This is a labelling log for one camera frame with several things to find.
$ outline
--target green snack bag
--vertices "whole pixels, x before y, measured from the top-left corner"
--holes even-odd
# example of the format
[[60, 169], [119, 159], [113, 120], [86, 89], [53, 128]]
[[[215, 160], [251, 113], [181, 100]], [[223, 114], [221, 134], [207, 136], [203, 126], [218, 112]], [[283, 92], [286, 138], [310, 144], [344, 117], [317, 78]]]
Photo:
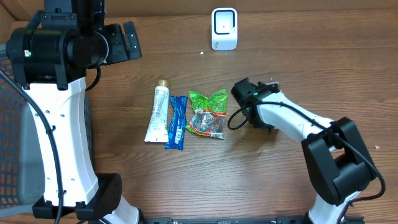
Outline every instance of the green snack bag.
[[202, 136], [224, 139], [227, 92], [217, 91], [210, 99], [195, 91], [189, 91], [189, 95], [195, 115], [185, 128]]

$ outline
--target white charger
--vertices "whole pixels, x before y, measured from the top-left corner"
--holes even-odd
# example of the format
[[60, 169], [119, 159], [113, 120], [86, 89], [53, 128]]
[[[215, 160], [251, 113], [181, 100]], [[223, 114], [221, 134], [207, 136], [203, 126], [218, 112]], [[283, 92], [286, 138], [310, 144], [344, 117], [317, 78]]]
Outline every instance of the white charger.
[[234, 50], [238, 44], [238, 13], [234, 8], [216, 8], [211, 13], [211, 47]]

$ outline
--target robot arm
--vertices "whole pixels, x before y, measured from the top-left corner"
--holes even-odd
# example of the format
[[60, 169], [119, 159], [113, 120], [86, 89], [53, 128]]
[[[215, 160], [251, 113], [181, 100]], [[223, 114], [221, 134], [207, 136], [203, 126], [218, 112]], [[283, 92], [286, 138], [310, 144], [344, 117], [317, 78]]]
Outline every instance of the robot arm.
[[239, 111], [254, 127], [280, 129], [301, 142], [310, 180], [318, 193], [308, 219], [314, 224], [339, 223], [346, 204], [377, 176], [362, 158], [346, 148], [336, 159], [330, 154], [344, 146], [333, 138], [336, 133], [374, 165], [355, 124], [348, 118], [333, 121], [305, 110], [287, 99], [278, 83], [254, 85], [246, 78], [237, 82], [231, 93], [241, 107]]
[[76, 212], [80, 220], [137, 224], [138, 209], [121, 195], [121, 176], [94, 173], [84, 116], [86, 69], [141, 57], [134, 24], [124, 23], [126, 38], [119, 24], [105, 26], [104, 0], [44, 3], [45, 9], [16, 29], [6, 46], [15, 82], [43, 111], [37, 114], [30, 105], [45, 168], [45, 192], [33, 206], [34, 216], [58, 222]]

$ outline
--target wood grain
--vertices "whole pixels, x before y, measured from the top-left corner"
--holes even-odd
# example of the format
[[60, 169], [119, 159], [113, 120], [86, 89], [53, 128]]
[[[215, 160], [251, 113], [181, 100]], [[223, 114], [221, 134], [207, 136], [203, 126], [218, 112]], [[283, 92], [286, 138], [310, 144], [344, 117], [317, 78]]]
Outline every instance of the wood grain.
[[0, 3], [0, 44], [6, 44], [12, 22], [15, 19], [7, 12], [7, 9]]
[[[230, 91], [246, 77], [279, 81], [283, 92], [306, 109], [356, 122], [387, 192], [348, 213], [364, 216], [367, 223], [398, 223], [397, 19], [397, 9], [240, 14], [238, 48], [229, 52], [212, 51], [209, 16], [108, 19], [108, 24], [135, 22], [143, 57], [103, 67], [100, 83], [88, 92], [96, 171], [120, 173], [123, 195], [148, 217], [304, 214], [316, 193], [300, 144], [282, 132], [268, 135], [250, 125], [225, 128], [223, 141], [187, 133], [184, 151], [144, 143], [160, 78], [171, 82], [171, 95], [195, 90], [207, 96]], [[15, 22], [13, 28], [23, 25]], [[90, 71], [87, 82], [94, 76]], [[188, 120], [190, 108], [188, 102]], [[236, 109], [229, 97], [227, 118]], [[169, 120], [172, 113], [170, 106]], [[378, 190], [374, 181], [363, 194]], [[62, 223], [76, 222], [73, 218]], [[0, 223], [51, 221], [19, 215]]]
[[[18, 20], [29, 20], [44, 8], [44, 0], [0, 0]], [[238, 13], [347, 9], [394, 9], [396, 0], [107, 0], [107, 17], [210, 15], [217, 7]]]

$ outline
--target blue snack wrapper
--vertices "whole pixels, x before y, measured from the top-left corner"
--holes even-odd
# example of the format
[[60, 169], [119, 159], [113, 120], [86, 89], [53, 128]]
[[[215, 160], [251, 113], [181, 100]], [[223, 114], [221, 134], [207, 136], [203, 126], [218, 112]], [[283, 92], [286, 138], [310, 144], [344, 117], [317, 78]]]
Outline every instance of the blue snack wrapper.
[[174, 115], [170, 123], [169, 141], [164, 146], [165, 149], [184, 149], [185, 125], [187, 125], [187, 100], [186, 96], [170, 96], [173, 105]]

